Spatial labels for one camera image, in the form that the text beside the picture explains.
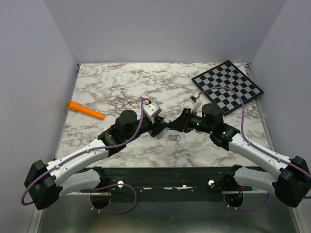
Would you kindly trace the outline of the silver staple strips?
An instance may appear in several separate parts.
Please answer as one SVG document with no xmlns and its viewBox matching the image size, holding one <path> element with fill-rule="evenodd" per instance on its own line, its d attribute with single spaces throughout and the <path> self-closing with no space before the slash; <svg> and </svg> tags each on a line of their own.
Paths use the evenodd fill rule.
<svg viewBox="0 0 311 233">
<path fill-rule="evenodd" d="M 168 137 L 169 141 L 180 141 L 180 136 L 179 135 L 175 135 L 175 134 L 170 134 Z"/>
</svg>

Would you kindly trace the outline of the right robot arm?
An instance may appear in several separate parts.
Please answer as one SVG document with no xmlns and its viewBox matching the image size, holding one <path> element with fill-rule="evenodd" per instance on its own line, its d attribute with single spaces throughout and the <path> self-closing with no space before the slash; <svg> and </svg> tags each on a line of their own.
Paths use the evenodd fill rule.
<svg viewBox="0 0 311 233">
<path fill-rule="evenodd" d="M 184 133 L 191 130 L 208 133 L 216 146 L 239 154 L 264 170 L 238 168 L 223 179 L 229 190 L 254 187 L 274 193 L 281 202 L 295 208 L 311 189 L 310 170 L 303 158 L 290 158 L 253 143 L 241 130 L 224 123 L 222 113 L 213 104 L 202 107 L 202 116 L 184 109 L 169 127 Z"/>
</svg>

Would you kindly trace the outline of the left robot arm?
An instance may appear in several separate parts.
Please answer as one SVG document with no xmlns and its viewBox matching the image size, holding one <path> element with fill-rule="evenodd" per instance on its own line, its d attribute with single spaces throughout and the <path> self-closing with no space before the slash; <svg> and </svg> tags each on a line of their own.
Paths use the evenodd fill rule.
<svg viewBox="0 0 311 233">
<path fill-rule="evenodd" d="M 113 125 L 82 149 L 62 159 L 34 162 L 24 182 L 22 205 L 34 204 L 36 209 L 43 210 L 67 193 L 93 188 L 104 191 L 108 185 L 106 177 L 95 170 L 85 173 L 81 170 L 118 153 L 144 133 L 159 136 L 168 125 L 168 119 L 150 116 L 146 110 L 142 110 L 140 116 L 133 110 L 123 111 Z"/>
</svg>

